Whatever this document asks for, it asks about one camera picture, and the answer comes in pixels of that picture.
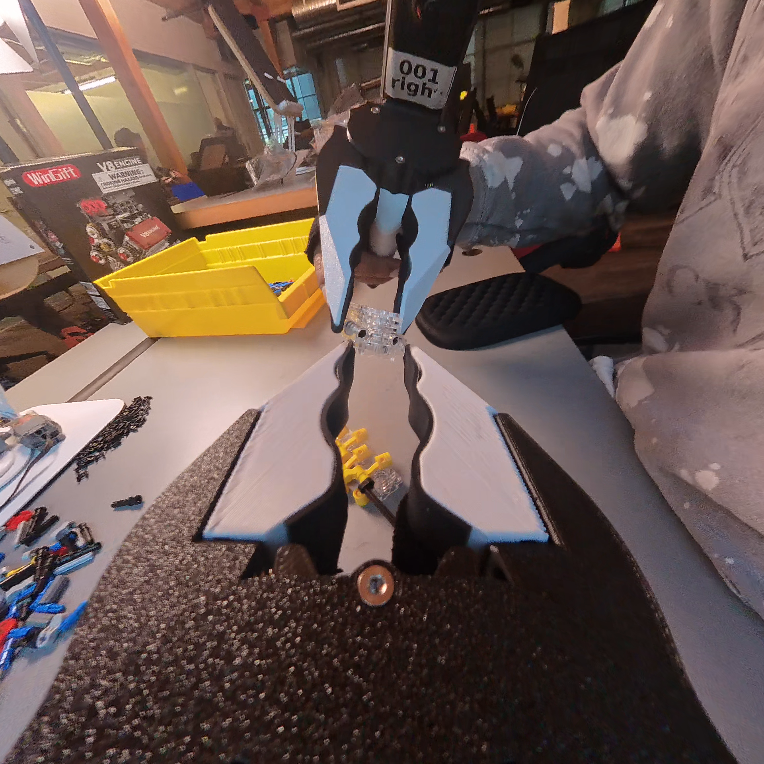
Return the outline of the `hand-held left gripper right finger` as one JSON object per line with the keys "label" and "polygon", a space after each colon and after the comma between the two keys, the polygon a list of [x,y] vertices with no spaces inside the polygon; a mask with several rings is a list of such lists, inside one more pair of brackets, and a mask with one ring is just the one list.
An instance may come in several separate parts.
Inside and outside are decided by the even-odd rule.
{"label": "hand-held left gripper right finger", "polygon": [[416,437],[395,523],[397,565],[437,565],[454,548],[545,549],[549,531],[498,422],[499,413],[421,349],[404,356]]}

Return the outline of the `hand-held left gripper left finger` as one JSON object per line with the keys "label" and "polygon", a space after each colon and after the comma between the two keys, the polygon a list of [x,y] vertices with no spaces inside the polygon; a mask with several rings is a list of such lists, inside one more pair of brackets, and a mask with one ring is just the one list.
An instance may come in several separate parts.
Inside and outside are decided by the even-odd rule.
{"label": "hand-held left gripper left finger", "polygon": [[336,565],[349,502],[335,440],[348,422],[354,349],[341,343],[269,399],[200,526],[205,541],[298,544]]}

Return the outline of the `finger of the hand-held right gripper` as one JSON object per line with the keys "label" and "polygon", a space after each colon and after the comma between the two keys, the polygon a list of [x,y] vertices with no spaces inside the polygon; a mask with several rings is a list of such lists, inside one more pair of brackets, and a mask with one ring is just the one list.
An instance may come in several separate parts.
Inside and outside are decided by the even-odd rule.
{"label": "finger of the hand-held right gripper", "polygon": [[451,206],[451,193],[437,188],[414,194],[406,206],[394,301],[402,333],[414,322],[452,251],[448,241]]}
{"label": "finger of the hand-held right gripper", "polygon": [[339,333],[354,291],[355,268],[368,243],[379,190],[358,167],[340,165],[320,200],[320,245],[331,329]]}

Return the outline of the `yellow piston crankshaft assembly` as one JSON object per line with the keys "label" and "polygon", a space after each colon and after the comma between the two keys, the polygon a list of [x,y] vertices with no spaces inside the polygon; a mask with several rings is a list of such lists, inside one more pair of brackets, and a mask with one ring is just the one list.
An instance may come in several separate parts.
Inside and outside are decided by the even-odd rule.
{"label": "yellow piston crankshaft assembly", "polygon": [[335,444],[341,456],[343,480],[349,498],[358,507],[377,509],[389,524],[394,525],[394,511],[387,502],[381,502],[374,495],[374,484],[370,479],[378,469],[394,467],[390,453],[372,454],[368,445],[368,430],[365,428],[352,430],[345,426],[337,436]]}

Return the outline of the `person's right forearm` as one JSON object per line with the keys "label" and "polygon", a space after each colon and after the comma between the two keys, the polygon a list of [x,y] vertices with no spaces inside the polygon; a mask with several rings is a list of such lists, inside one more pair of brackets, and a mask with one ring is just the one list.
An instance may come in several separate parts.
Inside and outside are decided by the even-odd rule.
{"label": "person's right forearm", "polygon": [[474,200],[458,244],[532,247],[601,222],[618,231],[629,207],[674,206],[655,147],[661,105],[654,66],[624,61],[551,124],[466,144]]}

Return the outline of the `person's right hand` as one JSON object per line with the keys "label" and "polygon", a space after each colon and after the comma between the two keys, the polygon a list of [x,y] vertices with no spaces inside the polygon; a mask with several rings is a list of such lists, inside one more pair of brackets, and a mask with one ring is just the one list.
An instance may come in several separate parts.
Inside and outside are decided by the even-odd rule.
{"label": "person's right hand", "polygon": [[374,289],[385,283],[396,280],[399,275],[401,261],[395,256],[380,256],[364,252],[354,269],[355,281]]}

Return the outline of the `background wooden table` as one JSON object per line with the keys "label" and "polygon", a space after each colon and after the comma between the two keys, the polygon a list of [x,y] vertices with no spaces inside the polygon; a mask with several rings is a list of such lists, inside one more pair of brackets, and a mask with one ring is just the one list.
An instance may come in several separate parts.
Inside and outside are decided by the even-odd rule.
{"label": "background wooden table", "polygon": [[314,177],[293,177],[268,188],[200,197],[172,207],[178,225],[203,234],[292,222],[317,214]]}

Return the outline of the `yellow plastic bin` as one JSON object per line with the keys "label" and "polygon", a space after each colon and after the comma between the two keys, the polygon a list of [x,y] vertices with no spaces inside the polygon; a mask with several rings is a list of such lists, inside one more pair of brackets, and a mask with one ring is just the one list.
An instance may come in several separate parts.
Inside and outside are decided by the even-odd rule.
{"label": "yellow plastic bin", "polygon": [[[187,239],[96,282],[149,337],[284,335],[325,305],[306,218]],[[294,280],[276,297],[268,282]]]}

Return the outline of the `pile of black toy pins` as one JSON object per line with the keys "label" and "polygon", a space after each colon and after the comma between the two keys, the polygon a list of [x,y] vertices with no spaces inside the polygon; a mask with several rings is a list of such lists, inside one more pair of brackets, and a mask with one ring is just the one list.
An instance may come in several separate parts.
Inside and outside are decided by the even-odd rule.
{"label": "pile of black toy pins", "polygon": [[72,466],[77,483],[90,476],[90,468],[103,461],[107,454],[119,448],[132,434],[147,423],[153,403],[152,396],[137,396],[122,408],[104,429],[94,436],[75,456]]}

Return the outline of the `white book stand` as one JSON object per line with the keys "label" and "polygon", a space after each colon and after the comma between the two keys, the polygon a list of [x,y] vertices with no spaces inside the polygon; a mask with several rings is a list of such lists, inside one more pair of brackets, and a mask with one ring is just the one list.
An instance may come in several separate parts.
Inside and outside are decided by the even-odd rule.
{"label": "white book stand", "polygon": [[86,400],[34,406],[21,415],[45,415],[62,428],[64,439],[37,462],[21,481],[32,452],[18,446],[2,456],[2,520],[32,502],[72,463],[84,447],[94,439],[125,407],[121,399]]}

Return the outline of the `grey toy motor block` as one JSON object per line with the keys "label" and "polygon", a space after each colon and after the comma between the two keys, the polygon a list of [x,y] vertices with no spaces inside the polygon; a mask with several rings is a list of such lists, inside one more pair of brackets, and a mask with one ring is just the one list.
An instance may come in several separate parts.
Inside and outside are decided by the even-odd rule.
{"label": "grey toy motor block", "polygon": [[33,462],[66,438],[62,426],[46,415],[32,411],[11,419],[1,418],[1,466]]}

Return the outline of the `pile of small toy parts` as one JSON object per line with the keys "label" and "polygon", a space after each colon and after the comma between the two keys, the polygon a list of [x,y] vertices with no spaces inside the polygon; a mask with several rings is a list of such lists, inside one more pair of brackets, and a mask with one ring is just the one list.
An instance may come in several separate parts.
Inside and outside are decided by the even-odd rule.
{"label": "pile of small toy parts", "polygon": [[65,603],[72,575],[101,551],[88,523],[60,522],[46,507],[11,515],[2,524],[5,540],[21,558],[14,565],[2,563],[2,680],[21,657],[52,650],[74,630],[87,601]]}

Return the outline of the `black toy engine box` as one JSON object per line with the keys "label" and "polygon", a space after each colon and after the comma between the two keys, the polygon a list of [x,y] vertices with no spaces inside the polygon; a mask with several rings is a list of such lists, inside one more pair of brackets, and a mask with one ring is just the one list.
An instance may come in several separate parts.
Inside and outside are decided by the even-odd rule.
{"label": "black toy engine box", "polygon": [[112,322],[130,317],[96,282],[180,241],[145,148],[112,148],[2,167],[16,210]]}

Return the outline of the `person's grey hoodie torso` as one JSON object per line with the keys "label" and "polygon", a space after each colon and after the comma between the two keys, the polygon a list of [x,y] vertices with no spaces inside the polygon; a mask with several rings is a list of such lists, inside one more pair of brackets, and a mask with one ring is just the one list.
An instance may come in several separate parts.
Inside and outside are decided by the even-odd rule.
{"label": "person's grey hoodie torso", "polygon": [[664,499],[762,616],[762,2],[657,2],[581,105],[629,210],[678,206],[616,401]]}

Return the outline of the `open instruction booklet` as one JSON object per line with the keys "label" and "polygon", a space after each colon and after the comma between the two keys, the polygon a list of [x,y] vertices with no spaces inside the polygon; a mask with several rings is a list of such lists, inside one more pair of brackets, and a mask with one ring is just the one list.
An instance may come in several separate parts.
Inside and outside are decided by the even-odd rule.
{"label": "open instruction booklet", "polygon": [[47,249],[24,229],[19,228],[14,222],[1,216],[1,265],[30,261],[37,268],[40,266],[41,257],[47,255]]}

